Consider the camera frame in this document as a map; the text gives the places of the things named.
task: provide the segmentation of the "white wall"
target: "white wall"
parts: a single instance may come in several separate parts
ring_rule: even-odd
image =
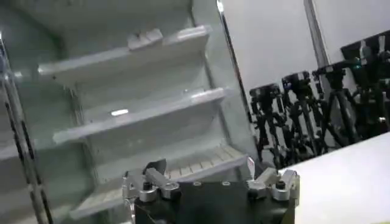
[[[317,67],[303,0],[223,0],[243,85],[249,90]]]
[[[314,0],[330,63],[344,59],[340,48],[390,29],[388,0]],[[353,86],[351,76],[346,86]]]

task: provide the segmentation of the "black knob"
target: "black knob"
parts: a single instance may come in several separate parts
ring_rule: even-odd
[[[152,189],[152,183],[151,182],[144,182],[144,186],[143,186],[143,190],[144,191],[148,191],[148,190],[151,190]]]
[[[278,181],[278,182],[276,183],[276,189],[283,190],[284,188],[286,188],[285,182],[283,182],[283,181]]]

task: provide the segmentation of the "metal frame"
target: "metal frame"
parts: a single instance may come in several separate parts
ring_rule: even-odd
[[[250,115],[250,110],[249,110],[249,104],[248,104],[248,100],[246,99],[243,79],[241,78],[241,73],[239,71],[238,62],[237,62],[236,54],[235,54],[235,51],[234,51],[234,48],[233,48],[232,39],[230,37],[229,28],[227,27],[227,21],[226,21],[226,18],[225,18],[224,5],[223,5],[221,0],[216,0],[216,5],[217,5],[217,8],[218,8],[219,18],[220,18],[221,23],[222,23],[223,28],[224,28],[225,39],[226,39],[226,42],[227,42],[227,45],[228,45],[228,49],[229,49],[229,52],[230,52],[230,58],[232,59],[233,67],[234,67],[234,70],[235,70],[235,73],[236,73],[236,76],[237,76],[237,79],[238,79],[238,82],[239,82],[239,87],[240,87],[240,90],[241,90],[241,97],[242,97],[243,102],[244,102],[244,108],[245,108],[245,111],[246,111],[246,113],[248,115],[248,120],[250,122],[251,121],[251,115]]]
[[[30,198],[35,211],[35,215],[39,224],[52,224],[52,216],[46,199],[46,194],[42,187],[42,180],[37,172],[35,165],[35,155],[32,149],[29,135],[27,133],[26,124],[24,122],[23,110],[21,108],[19,95],[16,90],[15,82],[10,63],[5,48],[5,42],[0,39],[0,51],[2,54],[4,73],[1,77],[3,88],[6,92],[6,104],[12,130],[15,134],[15,144],[18,148],[19,159],[21,160],[23,171],[26,177],[27,185],[29,187]],[[42,217],[42,212],[46,213],[46,217]]]

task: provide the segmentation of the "tripod head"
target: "tripod head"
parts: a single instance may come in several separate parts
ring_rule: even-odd
[[[364,74],[360,75],[361,81],[358,84],[363,87],[377,84],[383,78],[382,68],[384,65],[390,64],[390,52],[385,49],[385,38],[385,36],[378,38],[379,50],[377,54],[373,53],[371,47],[367,46],[364,40],[360,44],[360,68],[363,69]]]
[[[249,94],[252,97],[252,109],[255,114],[258,109],[257,106],[256,109],[253,108],[254,104],[258,104],[259,109],[264,112],[272,112],[272,104],[275,99],[277,99],[279,112],[283,112],[282,102],[280,102],[281,92],[278,84],[273,83],[252,89],[249,91]]]
[[[342,90],[344,88],[342,80],[346,75],[346,69],[359,67],[359,63],[360,61],[357,58],[353,60],[340,61],[338,63],[327,65],[317,69],[316,71],[313,71],[313,75],[317,80],[320,79],[321,75],[324,75],[332,89]]]
[[[288,94],[291,90],[297,96],[298,100],[313,95],[310,87],[310,75],[307,71],[288,75],[282,78],[282,83],[285,94]]]

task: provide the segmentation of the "black base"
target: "black base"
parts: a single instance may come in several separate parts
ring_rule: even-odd
[[[294,205],[275,201],[271,195],[250,201],[245,182],[180,183],[182,196],[176,202],[157,200],[153,203],[135,202],[137,224],[271,224],[294,223]]]

